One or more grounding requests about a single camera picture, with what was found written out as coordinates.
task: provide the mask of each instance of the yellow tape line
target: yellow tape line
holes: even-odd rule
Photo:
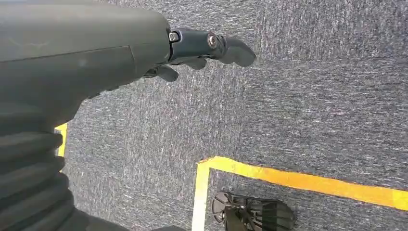
[[[63,157],[64,153],[65,153],[66,131],[68,129],[68,125],[65,123],[65,124],[62,124],[62,125],[56,127],[55,129],[60,131],[61,135],[63,136],[63,143],[58,148],[58,155]]]
[[[195,182],[192,231],[203,231],[210,168],[264,180],[295,189],[310,190],[408,211],[408,192],[378,186],[348,183],[325,177],[285,172],[243,164],[226,157],[212,157],[198,163]]]

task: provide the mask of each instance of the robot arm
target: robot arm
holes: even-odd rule
[[[171,30],[144,9],[0,2],[0,103],[35,108],[51,127],[101,91],[141,77],[174,81],[166,64],[201,69],[205,58],[248,66],[255,54],[234,38]]]

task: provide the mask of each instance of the screw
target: screw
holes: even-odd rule
[[[214,34],[208,34],[208,39],[207,39],[208,45],[214,49],[217,47],[217,39]]]
[[[224,218],[225,218],[224,212],[220,213],[220,214],[218,215],[218,217],[219,217],[220,220],[224,220]]]
[[[168,39],[170,40],[170,42],[177,42],[179,40],[179,36],[176,32],[171,32],[168,35]]]

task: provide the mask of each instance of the metal bolt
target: metal bolt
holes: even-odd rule
[[[225,218],[224,212],[220,213],[220,214],[218,215],[218,217],[219,217],[220,220],[224,220],[224,218]]]
[[[168,35],[168,39],[170,40],[170,42],[177,42],[179,40],[179,36],[176,32],[171,32]]]
[[[216,39],[216,36],[214,35],[214,34],[209,34],[208,35],[208,45],[211,47],[211,48],[216,48],[217,47],[217,39]]]

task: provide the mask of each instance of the gray carpet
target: gray carpet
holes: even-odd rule
[[[64,169],[78,208],[135,231],[188,230],[196,162],[215,155],[408,190],[408,1],[110,2],[240,37],[259,58],[84,102]],[[220,190],[286,201],[296,231],[408,230],[406,211],[212,171],[208,196]],[[206,229],[223,227],[207,217]]]

